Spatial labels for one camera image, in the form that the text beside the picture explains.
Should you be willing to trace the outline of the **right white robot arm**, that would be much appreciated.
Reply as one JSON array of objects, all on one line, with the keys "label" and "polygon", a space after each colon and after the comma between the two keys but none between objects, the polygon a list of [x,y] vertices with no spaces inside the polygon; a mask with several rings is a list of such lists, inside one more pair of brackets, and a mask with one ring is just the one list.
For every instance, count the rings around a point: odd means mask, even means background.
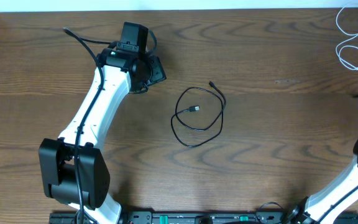
[{"label": "right white robot arm", "polygon": [[290,210],[283,223],[331,224],[358,200],[358,140],[351,163],[325,188],[304,198]]}]

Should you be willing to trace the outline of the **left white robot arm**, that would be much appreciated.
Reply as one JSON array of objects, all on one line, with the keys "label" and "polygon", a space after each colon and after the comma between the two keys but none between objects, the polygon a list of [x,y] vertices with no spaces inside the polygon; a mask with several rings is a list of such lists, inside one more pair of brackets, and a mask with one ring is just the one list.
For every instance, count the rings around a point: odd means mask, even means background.
[{"label": "left white robot arm", "polygon": [[78,112],[57,139],[39,147],[44,193],[76,209],[50,215],[50,223],[118,223],[122,207],[109,194],[110,175],[103,158],[107,131],[122,100],[142,94],[166,79],[159,58],[147,49],[154,33],[125,22],[119,41],[98,55],[92,85]]}]

